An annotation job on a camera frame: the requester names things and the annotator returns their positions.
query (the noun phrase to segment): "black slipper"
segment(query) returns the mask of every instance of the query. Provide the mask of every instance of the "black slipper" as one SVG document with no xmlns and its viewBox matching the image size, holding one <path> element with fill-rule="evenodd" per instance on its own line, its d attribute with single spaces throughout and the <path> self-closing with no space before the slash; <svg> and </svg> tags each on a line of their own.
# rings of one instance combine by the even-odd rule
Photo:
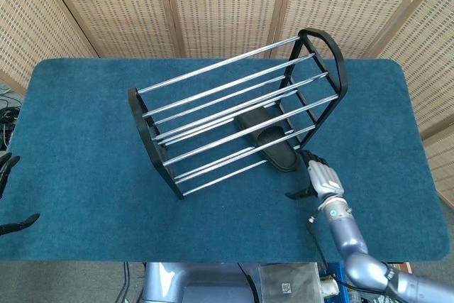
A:
<svg viewBox="0 0 454 303">
<path fill-rule="evenodd" d="M 263 107 L 247 111 L 235 117 L 235 122 L 240 129 L 247 129 L 259 123 L 273 119 L 268 110 Z M 284 129 L 279 124 L 272 124 L 258 129 L 247 135 L 248 140 L 255 146 L 260 147 L 285 136 Z M 265 157 L 281 172 L 291 172 L 298 169 L 299 159 L 295 150 L 287 141 L 282 141 L 262 150 Z"/>
</svg>

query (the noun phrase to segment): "floor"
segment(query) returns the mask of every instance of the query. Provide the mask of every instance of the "floor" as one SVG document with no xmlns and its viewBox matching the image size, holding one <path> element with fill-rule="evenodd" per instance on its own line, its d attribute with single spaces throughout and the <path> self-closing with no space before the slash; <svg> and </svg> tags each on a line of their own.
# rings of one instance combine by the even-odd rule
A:
<svg viewBox="0 0 454 303">
<path fill-rule="evenodd" d="M 454 211 L 443 204 L 443 213 L 454 241 Z M 439 262 L 412 263 L 415 274 L 454 286 L 454 251 Z M 130 263 L 131 286 L 127 300 L 135 302 L 142 290 L 142 263 Z M 2 262 L 0 263 L 0 302 L 115 302 L 123 284 L 122 263 L 88 262 Z M 223 297 L 217 302 L 251 302 L 249 288 L 236 292 L 228 288 L 209 289 Z M 187 291 L 185 302 L 215 302 L 204 297 L 201 288 Z"/>
</svg>

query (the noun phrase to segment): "blue table mat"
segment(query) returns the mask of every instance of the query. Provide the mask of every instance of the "blue table mat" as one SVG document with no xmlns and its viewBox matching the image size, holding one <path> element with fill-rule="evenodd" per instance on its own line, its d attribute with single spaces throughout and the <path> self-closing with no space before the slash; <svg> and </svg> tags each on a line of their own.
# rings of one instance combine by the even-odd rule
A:
<svg viewBox="0 0 454 303">
<path fill-rule="evenodd" d="M 0 201 L 0 222 L 21 221 L 34 212 L 41 217 L 29 229 L 0 238 L 0 259 L 319 260 L 305 229 L 317 199 L 294 202 L 284 196 L 306 186 L 304 169 L 284 174 L 262 165 L 180 201 L 152 167 L 131 115 L 128 88 L 215 61 L 38 64 L 11 143 L 21 161 Z M 155 108 L 279 62 L 242 60 L 146 94 L 144 100 Z M 313 65 L 301 65 L 294 71 L 297 80 L 316 73 Z M 337 171 L 371 254 L 384 261 L 442 258 L 449 238 L 401 67 L 391 60 L 346 60 L 346 67 L 348 93 L 306 148 Z M 311 101 L 320 98 L 322 88 L 307 88 L 306 95 Z M 216 104 L 212 110 L 222 108 Z M 226 127 L 214 134 L 229 129 L 235 131 Z M 247 145 L 244 138 L 236 143 Z M 324 218 L 315 231 L 327 260 L 341 260 Z"/>
</svg>

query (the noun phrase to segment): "chrome rod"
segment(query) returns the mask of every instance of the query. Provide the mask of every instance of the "chrome rod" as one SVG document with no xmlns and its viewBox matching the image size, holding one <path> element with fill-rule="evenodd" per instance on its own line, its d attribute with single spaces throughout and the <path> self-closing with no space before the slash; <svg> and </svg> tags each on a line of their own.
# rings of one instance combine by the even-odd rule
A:
<svg viewBox="0 0 454 303">
<path fill-rule="evenodd" d="M 296 114 L 301 113 L 303 111 L 307 111 L 308 109 L 314 108 L 315 106 L 319 106 L 319 105 L 321 105 L 323 103 L 326 103 L 326 102 L 329 102 L 329 101 L 333 101 L 334 99 L 337 99 L 337 98 L 338 98 L 337 94 L 336 95 L 331 95 L 329 97 L 325 97 L 324 99 L 320 99 L 318 101 L 315 101 L 314 103 L 308 104 L 307 106 L 303 106 L 301 108 L 289 111 L 288 113 L 282 114 L 280 116 L 276 116 L 273 119 L 270 119 L 268 121 L 264 121 L 262 123 L 256 124 L 255 126 L 252 126 L 250 128 L 244 129 L 244 130 L 239 131 L 237 133 L 234 133 L 232 135 L 226 136 L 225 138 L 220 138 L 219 140 L 216 140 L 214 142 L 208 143 L 207 145 L 203 145 L 202 147 L 196 148 L 196 149 L 191 150 L 191 151 L 189 151 L 187 153 L 181 154 L 181 155 L 179 155 L 179 156 L 177 156 L 175 158 L 172 158 L 172 159 L 169 159 L 169 160 L 163 162 L 162 164 L 165 167 L 167 167 L 167 166 L 169 166 L 169 165 L 171 165 L 173 163 L 176 163 L 178 161 L 181 161 L 181 160 L 184 160 L 186 158 L 189 158 L 190 156 L 202 153 L 205 150 L 212 149 L 214 147 L 217 147 L 218 145 L 222 145 L 223 143 L 232 141 L 232 140 L 234 140 L 236 138 L 239 138 L 241 136 L 244 136 L 244 135 L 247 135 L 249 133 L 252 133 L 253 131 L 256 131 L 258 129 L 264 128 L 264 127 L 269 126 L 271 124 L 277 123 L 277 122 L 279 122 L 281 120 L 284 120 L 284 119 L 286 119 L 286 118 L 288 118 L 290 116 L 296 115 Z"/>
<path fill-rule="evenodd" d="M 213 184 L 217 184 L 218 182 L 221 182 L 222 180 L 228 179 L 229 177 L 233 177 L 233 176 L 235 176 L 235 175 L 237 175 L 237 174 L 240 174 L 240 173 L 242 173 L 242 172 L 245 172 L 246 170 L 250 170 L 251 168 L 260 166 L 260 165 L 262 165 L 262 164 L 264 164 L 264 163 L 266 163 L 266 162 L 267 162 L 266 160 L 262 160 L 262 161 L 259 161 L 259 162 L 254 163 L 254 164 L 252 164 L 252 165 L 249 165 L 249 166 L 246 166 L 246 167 L 244 167 L 244 168 L 241 168 L 240 170 L 236 170 L 235 172 L 232 172 L 232 173 L 229 173 L 229 174 L 227 174 L 227 175 L 224 175 L 223 177 L 219 177 L 219 178 L 217 178 L 217 179 L 215 179 L 215 180 L 213 180 L 213 181 L 207 182 L 206 184 L 203 184 L 202 186 L 198 186 L 198 187 L 196 187 L 196 188 L 193 188 L 193 189 L 191 189 L 191 190 L 189 190 L 189 191 L 183 193 L 183 196 L 187 196 L 188 194 L 192 194 L 192 193 L 194 193 L 194 192 L 197 192 L 197 191 L 199 191 L 200 189 L 209 187 L 209 186 L 211 186 L 211 185 L 213 185 Z"/>
<path fill-rule="evenodd" d="M 208 122 L 210 120 L 213 120 L 213 119 L 217 119 L 218 117 L 221 117 L 223 115 L 232 113 L 232 112 L 234 112 L 236 110 L 243 109 L 243 108 L 245 108 L 247 106 L 250 106 L 251 104 L 255 104 L 255 103 L 261 102 L 262 100 L 269 99 L 270 97 L 273 97 L 273 96 L 276 96 L 276 95 L 279 95 L 279 94 L 283 94 L 283 93 L 285 93 L 288 90 L 296 89 L 296 88 L 298 88 L 298 87 L 300 87 L 302 85 L 308 84 L 308 83 L 313 82 L 315 80 L 318 80 L 318 79 L 320 79 L 322 77 L 325 77 L 327 74 L 328 74 L 327 72 L 323 72 L 323 73 L 321 73 L 319 75 L 313 76 L 311 78 L 305 79 L 305 80 L 297 82 L 295 84 L 288 85 L 287 87 L 275 90 L 273 92 L 270 92 L 268 94 L 262 95 L 260 97 L 256 97 L 255 99 L 251 99 L 250 101 L 243 102 L 242 104 L 239 104 L 237 106 L 232 106 L 229 109 L 220 111 L 218 113 L 206 116 L 206 117 L 204 117 L 202 119 L 199 119 L 199 120 L 196 120 L 194 122 L 185 124 L 185 125 L 183 125 L 183 126 L 181 126 L 179 128 L 175 128 L 175 129 L 172 129 L 171 131 L 167 131 L 165 133 L 161 133 L 160 135 L 156 136 L 154 138 L 154 140 L 161 140 L 161 139 L 169 137 L 169 136 L 171 136 L 173 134 L 179 133 L 180 131 L 185 131 L 185 130 L 187 130 L 189 128 L 201 125 L 201 124 L 206 123 L 206 122 Z"/>
<path fill-rule="evenodd" d="M 227 123 L 230 123 L 231 121 L 233 121 L 233 119 L 227 119 L 225 121 L 221 121 L 217 124 L 214 124 L 212 126 L 209 126 L 209 127 L 206 127 L 204 129 L 201 129 L 201 130 L 198 130 L 192 134 L 185 134 L 184 136 L 182 136 L 181 138 L 170 138 L 169 140 L 170 141 L 167 141 L 167 140 L 162 140 L 160 142 L 158 142 L 157 144 L 158 145 L 173 145 L 174 143 L 177 143 L 177 142 L 180 142 L 180 141 L 183 141 L 183 140 L 186 140 L 187 138 L 191 138 L 195 135 L 199 135 L 199 134 L 202 134 L 204 133 L 205 131 L 210 131 L 211 129 L 215 129 L 215 128 L 218 128 L 220 126 L 223 126 L 224 124 L 227 124 Z"/>
<path fill-rule="evenodd" d="M 218 160 L 218 162 L 215 163 L 214 165 L 211 165 L 211 164 L 203 165 L 203 166 L 200 167 L 201 169 L 199 171 L 193 172 L 192 174 L 187 175 L 186 177 L 183 177 L 183 178 L 177 180 L 175 182 L 175 184 L 179 184 L 181 182 L 193 179 L 193 178 L 198 177 L 198 176 L 200 176 L 202 174 L 208 173 L 208 172 L 210 172 L 212 170 L 215 170 L 215 169 L 218 169 L 218 168 L 223 167 L 225 165 L 228 165 L 229 163 L 238 161 L 238 160 L 240 160 L 242 158 L 245 158 L 245 157 L 247 157 L 249 155 L 252 155 L 252 154 L 254 154 L 256 152 L 260 152 L 261 150 L 264 150 L 264 149 L 266 149 L 268 147 L 271 147 L 272 145 L 276 145 L 276 144 L 281 143 L 283 141 L 287 141 L 290 138 L 294 138 L 295 136 L 297 136 L 299 134 L 306 133 L 307 131 L 310 131 L 310 130 L 312 130 L 314 128 L 315 128 L 315 125 L 312 125 L 312 126 L 309 126 L 307 128 L 300 129 L 299 131 L 296 131 L 296 132 L 291 133 L 289 135 L 282 136 L 281 138 L 278 138 L 278 139 L 276 139 L 274 141 L 271 141 L 269 143 L 261 145 L 260 147 L 253 148 L 252 150 L 248 150 L 248 151 L 246 151 L 244 153 L 241 153 L 241 154 L 234 153 L 234 154 L 237 154 L 237 155 L 230 154 L 230 155 L 226 156 L 226 158 L 227 158 L 226 160 L 223 160 L 222 162 L 219 162 L 219 160 Z"/>
<path fill-rule="evenodd" d="M 234 92 L 234 93 L 229 94 L 229 95 L 226 95 L 226 96 L 224 96 L 224 97 L 220 97 L 220 98 L 218 98 L 218 99 L 214 99 L 213 101 L 207 102 L 207 103 L 205 103 L 205 104 L 201 104 L 200 106 L 195 106 L 194 108 L 188 109 L 188 110 L 186 110 L 186 111 L 182 111 L 181 113 L 178 113 L 178 114 L 175 114 L 175 115 L 166 117 L 165 119 L 156 121 L 155 124 L 161 124 L 161 123 L 164 123 L 164 122 L 167 122 L 167 121 L 176 119 L 177 117 L 181 117 L 181 116 L 184 116 L 184 115 L 193 113 L 193 112 L 195 112 L 195 111 L 198 111 L 198 110 L 200 110 L 200 109 L 206 108 L 206 107 L 208 107 L 208 106 L 212 106 L 213 104 L 219 103 L 219 102 L 221 102 L 221 101 L 225 101 L 226 99 L 230 99 L 231 97 L 235 97 L 235 96 L 244 94 L 244 93 L 246 93 L 246 92 L 249 92 L 250 90 L 254 90 L 254 89 L 263 87 L 263 86 L 265 86 L 265 85 L 267 85 L 267 84 L 271 84 L 271 83 L 280 81 L 281 79 L 284 79 L 284 78 L 285 78 L 285 76 L 282 75 L 282 76 L 279 76 L 279 77 L 270 79 L 269 81 L 266 81 L 266 82 L 262 82 L 262 83 L 253 85 L 253 86 L 251 86 L 251 87 L 248 87 L 248 88 L 246 88 L 246 89 L 240 90 L 240 91 L 238 91 L 238 92 Z"/>
<path fill-rule="evenodd" d="M 230 114 L 230 115 L 227 115 L 227 116 L 224 116 L 224 117 L 221 117 L 220 119 L 216 119 L 216 120 L 213 120 L 213 121 L 210 121 L 208 123 L 205 123 L 205 124 L 202 124 L 201 126 L 197 126 L 195 128 L 192 128 L 192 129 L 189 129 L 188 131 L 183 131 L 182 133 L 180 134 L 177 134 L 177 135 L 174 135 L 174 136 L 170 136 L 169 138 L 166 138 L 164 140 L 162 140 L 163 143 L 169 143 L 169 142 L 172 142 L 172 141 L 181 141 L 181 140 L 185 140 L 185 136 L 188 136 L 189 134 L 191 134 L 191 136 L 195 136 L 195 135 L 199 135 L 199 132 L 202 133 L 202 130 L 203 131 L 207 131 L 205 128 L 208 128 L 208 127 L 212 127 L 212 128 L 215 128 L 216 127 L 219 127 L 219 126 L 222 126 L 223 123 L 226 123 L 225 120 L 226 119 L 231 119 L 231 118 L 234 118 L 234 117 L 237 117 L 247 111 L 251 111 L 251 110 L 254 110 L 256 108 L 260 108 L 261 106 L 263 105 L 266 105 L 266 104 L 276 104 L 276 101 L 279 101 L 280 99 L 283 99 L 285 97 L 288 97 L 288 96 L 291 96 L 293 94 L 296 94 L 297 90 L 293 90 L 291 92 L 288 92 L 286 94 L 282 94 L 282 95 L 279 95 L 279 96 L 276 96 L 276 97 L 272 97 L 271 99 L 268 99 L 266 101 L 263 101 L 263 102 L 260 102 L 260 103 L 257 103 L 253 106 L 248 106 L 240 111 L 235 111 L 234 113 Z"/>
<path fill-rule="evenodd" d="M 174 180 L 179 180 L 179 179 L 182 179 L 183 177 L 187 177 L 188 175 L 191 175 L 192 173 L 195 173 L 195 172 L 198 172 L 202 169 L 204 169 L 205 167 L 209 167 L 209 166 L 212 166 L 212 165 L 215 165 L 216 163 L 219 163 L 219 162 L 223 162 L 225 160 L 228 160 L 229 158 L 232 158 L 234 156 L 237 156 L 237 155 L 240 155 L 242 153 L 245 153 L 245 152 L 248 152 L 249 150 L 252 150 L 254 149 L 255 147 L 247 147 L 247 148 L 244 148 L 242 150 L 239 150 L 238 152 L 235 152 L 233 154 L 230 154 L 230 155 L 227 155 L 227 156 L 224 156 L 223 158 L 220 158 L 218 160 L 215 160 L 213 162 L 210 162 L 210 163 L 207 163 L 206 165 L 203 165 L 201 167 L 198 167 L 198 168 L 194 168 L 193 170 L 190 170 L 188 172 L 185 172 L 185 173 L 182 173 L 180 175 L 177 175 L 176 177 L 174 177 Z"/>
<path fill-rule="evenodd" d="M 301 58 L 297 58 L 297 59 L 295 59 L 295 60 L 290 60 L 290 61 L 288 61 L 288 62 L 285 62 L 285 63 L 279 64 L 279 65 L 276 65 L 276 66 L 271 67 L 271 68 L 269 68 L 269 69 L 265 69 L 265 70 L 256 72 L 256 73 L 254 73 L 254 74 L 245 76 L 245 77 L 240 78 L 240 79 L 237 79 L 237 80 L 235 80 L 235 81 L 232 81 L 232 82 L 229 82 L 229 83 L 222 84 L 222 85 L 220 85 L 219 87 L 215 87 L 215 88 L 206 90 L 206 91 L 204 91 L 204 92 L 200 92 L 200 93 L 198 93 L 198 94 L 192 95 L 192 96 L 187 97 L 187 98 L 185 98 L 185 99 L 180 99 L 179 101 L 173 102 L 173 103 L 171 103 L 171 104 L 167 104 L 167 105 L 165 105 L 165 106 L 161 106 L 160 108 L 156 108 L 156 109 L 150 110 L 150 111 L 144 113 L 144 114 L 142 115 L 142 117 L 143 117 L 143 118 L 146 118 L 146 117 L 152 116 L 152 115 L 154 115 L 154 114 L 160 113 L 161 111 L 168 110 L 168 109 L 171 109 L 171 108 L 175 108 L 175 107 L 177 107 L 177 106 L 182 106 L 183 104 L 186 104 L 186 103 L 195 101 L 195 100 L 197 100 L 197 99 L 201 99 L 201 98 L 203 98 L 203 97 L 206 97 L 206 96 L 208 96 L 208 95 L 215 94 L 215 93 L 220 92 L 220 91 L 222 91 L 222 90 L 225 90 L 225 89 L 234 87 L 234 86 L 236 86 L 236 85 L 238 85 L 238 84 L 241 84 L 241 83 L 250 81 L 250 80 L 255 79 L 255 78 L 257 78 L 257 77 L 260 77 L 260 76 L 269 74 L 270 72 L 273 72 L 273 71 L 282 69 L 283 67 L 288 67 L 288 66 L 290 66 L 290 65 L 295 65 L 295 64 L 297 64 L 297 63 L 299 63 L 299 62 L 301 62 L 301 61 L 303 61 L 303 60 L 307 60 L 308 58 L 311 58 L 312 56 L 314 56 L 313 53 L 310 54 L 310 55 L 307 55 L 307 56 L 303 56 L 303 57 L 301 57 Z"/>
<path fill-rule="evenodd" d="M 157 88 L 161 88 L 161 87 L 165 87 L 166 85 L 169 85 L 169 84 L 174 84 L 174 83 L 177 83 L 179 81 L 182 81 L 184 79 L 188 79 L 188 78 L 191 78 L 195 75 L 198 75 L 198 74 L 201 74 L 203 72 L 207 72 L 209 70 L 212 70 L 212 69 L 216 69 L 217 67 L 222 67 L 224 65 L 227 65 L 227 64 L 230 64 L 230 63 L 233 63 L 233 62 L 236 62 L 237 60 L 242 60 L 244 58 L 247 58 L 247 57 L 250 57 L 250 56 L 253 56 L 253 55 L 257 55 L 258 53 L 263 53 L 264 51 L 268 51 L 268 50 L 271 50 L 273 48 L 277 48 L 278 46 L 281 46 L 281 45 L 285 45 L 285 44 L 288 44 L 288 43 L 292 43 L 292 42 L 295 42 L 299 39 L 299 36 L 296 35 L 294 37 L 291 37 L 291 38 L 288 38 L 288 39 L 285 39 L 285 40 L 281 40 L 280 42 L 276 42 L 276 43 L 273 43 L 273 44 L 270 44 L 270 45 L 267 45 L 267 46 L 264 46 L 262 48 L 258 48 L 258 49 L 255 49 L 255 50 L 252 50 L 252 51 L 249 51 L 248 53 L 243 53 L 242 55 L 238 55 L 238 56 L 235 56 L 235 57 L 232 57 L 232 58 L 229 58 L 227 60 L 222 60 L 220 62 L 217 62 L 217 63 L 214 63 L 212 65 L 208 65 L 207 67 L 203 67 L 201 69 L 198 69 L 198 70 L 195 70 L 195 71 L 192 71 L 192 72 L 188 72 L 186 74 L 183 74 L 183 75 L 180 75 L 178 77 L 174 77 L 172 79 L 169 79 L 167 81 L 164 81 L 164 82 L 161 82 L 161 83 L 157 83 L 157 84 L 154 84 L 150 87 L 146 87 L 146 88 L 143 88 L 143 89 L 140 89 L 138 91 L 138 93 L 141 95 L 141 94 L 144 94 L 146 92 L 150 92 L 151 90 L 154 90 L 154 89 L 157 89 Z"/>
</svg>

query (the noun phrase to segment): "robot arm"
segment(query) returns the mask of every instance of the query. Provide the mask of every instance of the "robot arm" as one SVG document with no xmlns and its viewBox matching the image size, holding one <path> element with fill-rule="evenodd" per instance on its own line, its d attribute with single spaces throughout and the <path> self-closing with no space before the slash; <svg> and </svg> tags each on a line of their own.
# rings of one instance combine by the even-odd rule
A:
<svg viewBox="0 0 454 303">
<path fill-rule="evenodd" d="M 352 209 L 342 196 L 344 191 L 336 171 L 324 159 L 307 150 L 301 155 L 308 167 L 311 186 L 306 191 L 287 196 L 300 199 L 312 194 L 322 201 L 319 211 L 325 215 L 336 247 L 345 261 L 345 273 L 356 287 L 377 290 L 406 303 L 454 302 L 454 288 L 399 271 L 369 255 Z"/>
</svg>

